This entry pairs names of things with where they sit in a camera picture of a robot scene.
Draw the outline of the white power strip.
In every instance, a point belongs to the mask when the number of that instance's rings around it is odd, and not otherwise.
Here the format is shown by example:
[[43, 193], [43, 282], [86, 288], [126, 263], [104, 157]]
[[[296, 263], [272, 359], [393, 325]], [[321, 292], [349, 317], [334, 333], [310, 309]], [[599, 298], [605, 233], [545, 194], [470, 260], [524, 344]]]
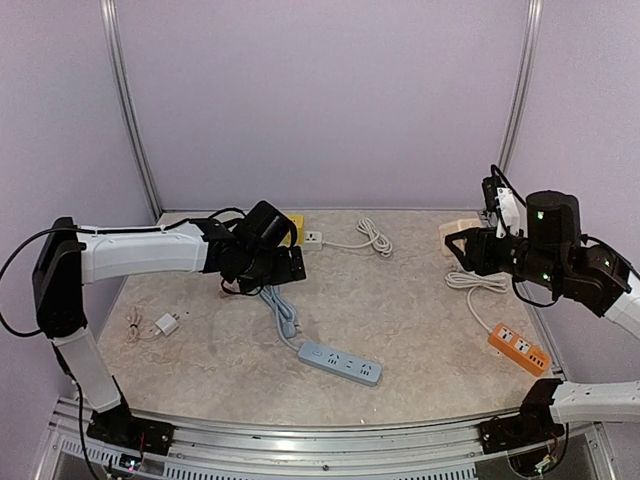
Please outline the white power strip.
[[301, 247], [303, 250], [319, 252], [323, 249], [339, 249], [343, 251], [369, 251], [388, 259], [394, 254], [391, 239], [369, 217], [361, 217], [354, 225], [350, 236], [336, 235], [320, 230], [305, 230]]

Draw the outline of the yellow cube socket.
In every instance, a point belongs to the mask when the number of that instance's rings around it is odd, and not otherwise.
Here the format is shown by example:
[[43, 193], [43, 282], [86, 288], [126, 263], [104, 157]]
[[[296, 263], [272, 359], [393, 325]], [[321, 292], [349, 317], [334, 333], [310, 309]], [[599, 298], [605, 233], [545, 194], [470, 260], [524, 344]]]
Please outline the yellow cube socket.
[[302, 213], [286, 213], [286, 217], [293, 223], [296, 229], [296, 244], [304, 244], [305, 216]]

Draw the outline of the blue power strip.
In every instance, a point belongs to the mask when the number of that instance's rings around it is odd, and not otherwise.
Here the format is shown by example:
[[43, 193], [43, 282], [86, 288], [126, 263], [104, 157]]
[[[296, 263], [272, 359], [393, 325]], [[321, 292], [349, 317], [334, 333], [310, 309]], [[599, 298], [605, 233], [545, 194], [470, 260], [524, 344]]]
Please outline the blue power strip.
[[299, 326], [297, 311], [282, 297], [278, 287], [264, 287], [259, 297], [274, 314], [279, 339], [296, 353], [301, 363], [368, 387], [379, 384], [382, 377], [379, 363], [310, 341], [294, 343]]

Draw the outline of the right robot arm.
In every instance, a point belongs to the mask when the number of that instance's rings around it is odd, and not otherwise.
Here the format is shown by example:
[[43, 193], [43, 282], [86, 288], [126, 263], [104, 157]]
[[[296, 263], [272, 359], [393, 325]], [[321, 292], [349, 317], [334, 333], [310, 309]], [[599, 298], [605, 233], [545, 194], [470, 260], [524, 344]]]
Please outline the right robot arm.
[[[573, 300], [639, 334], [639, 274], [613, 247], [582, 233], [579, 202], [569, 194], [545, 190], [525, 200], [527, 230], [516, 232], [519, 214], [511, 192], [498, 190], [498, 223], [449, 233], [446, 247], [467, 272], [510, 275], [550, 291], [553, 300]], [[535, 442], [550, 424], [631, 422], [639, 420], [639, 383], [579, 384], [543, 379], [522, 401], [511, 426], [523, 444]]]

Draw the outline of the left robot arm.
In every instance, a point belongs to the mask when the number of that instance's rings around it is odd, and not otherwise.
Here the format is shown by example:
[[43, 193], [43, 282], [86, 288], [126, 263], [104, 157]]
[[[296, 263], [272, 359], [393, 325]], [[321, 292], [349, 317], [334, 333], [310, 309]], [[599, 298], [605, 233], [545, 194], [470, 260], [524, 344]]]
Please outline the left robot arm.
[[306, 277], [294, 223], [266, 201], [231, 220], [210, 215], [151, 227], [81, 227], [61, 217], [44, 237], [32, 274], [37, 325], [81, 398], [101, 415], [102, 430], [121, 445], [133, 443], [140, 424], [90, 332], [84, 286], [152, 273], [213, 273], [225, 293], [252, 296]]

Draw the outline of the orange power strip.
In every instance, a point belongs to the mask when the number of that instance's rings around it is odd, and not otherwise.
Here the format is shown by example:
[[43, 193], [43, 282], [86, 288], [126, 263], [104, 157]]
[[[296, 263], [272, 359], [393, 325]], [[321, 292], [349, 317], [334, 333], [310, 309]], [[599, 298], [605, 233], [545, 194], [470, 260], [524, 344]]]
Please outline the orange power strip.
[[466, 292], [466, 305], [474, 320], [488, 334], [488, 343], [499, 353], [535, 377], [541, 377], [551, 365], [551, 357], [534, 343], [505, 325], [498, 323], [490, 327], [473, 306], [473, 295], [477, 290], [495, 294], [507, 293], [506, 277], [502, 274], [479, 276], [475, 273], [452, 270], [444, 277], [447, 287]]

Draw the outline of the right aluminium frame post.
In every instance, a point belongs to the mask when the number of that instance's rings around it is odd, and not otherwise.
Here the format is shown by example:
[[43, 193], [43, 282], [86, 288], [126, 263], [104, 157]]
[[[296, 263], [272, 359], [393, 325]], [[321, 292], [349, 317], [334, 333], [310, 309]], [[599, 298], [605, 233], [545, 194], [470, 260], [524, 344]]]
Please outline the right aluminium frame post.
[[523, 120], [526, 101], [534, 69], [538, 45], [541, 17], [544, 2], [530, 0], [525, 22], [524, 37], [517, 69], [515, 89], [507, 119], [506, 129], [501, 143], [497, 166], [502, 173], [507, 173], [512, 164], [519, 129]]

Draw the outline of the aluminium frame post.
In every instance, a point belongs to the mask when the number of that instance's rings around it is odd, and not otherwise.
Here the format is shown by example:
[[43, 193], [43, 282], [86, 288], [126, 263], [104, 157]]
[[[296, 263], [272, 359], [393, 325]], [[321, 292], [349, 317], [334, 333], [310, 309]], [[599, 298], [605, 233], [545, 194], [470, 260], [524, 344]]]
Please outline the aluminium frame post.
[[142, 139], [139, 121], [135, 111], [133, 95], [131, 92], [124, 48], [122, 45], [117, 2], [114, 0], [101, 0], [100, 13], [106, 40], [106, 47], [113, 73], [118, 103], [121, 110], [125, 133], [132, 151], [133, 161], [142, 184], [143, 194], [152, 217], [158, 220], [163, 214], [160, 195], [147, 158]]
[[515, 89], [507, 119], [506, 129], [501, 143], [497, 166], [502, 173], [507, 173], [512, 164], [519, 129], [523, 120], [526, 101], [534, 69], [538, 45], [541, 17], [544, 2], [530, 0], [525, 22], [524, 37], [517, 69]]

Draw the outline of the left aluminium frame post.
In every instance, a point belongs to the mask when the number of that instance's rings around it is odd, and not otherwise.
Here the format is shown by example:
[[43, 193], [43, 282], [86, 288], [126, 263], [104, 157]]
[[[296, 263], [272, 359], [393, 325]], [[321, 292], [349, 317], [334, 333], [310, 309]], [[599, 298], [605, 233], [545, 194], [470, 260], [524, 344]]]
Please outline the left aluminium frame post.
[[158, 220], [163, 214], [160, 195], [147, 158], [142, 139], [139, 121], [135, 111], [133, 95], [131, 92], [124, 48], [122, 45], [117, 2], [114, 0], [101, 0], [100, 13], [106, 40], [106, 47], [113, 73], [118, 103], [121, 110], [125, 133], [132, 151], [133, 161], [142, 184], [143, 194], [152, 217]]

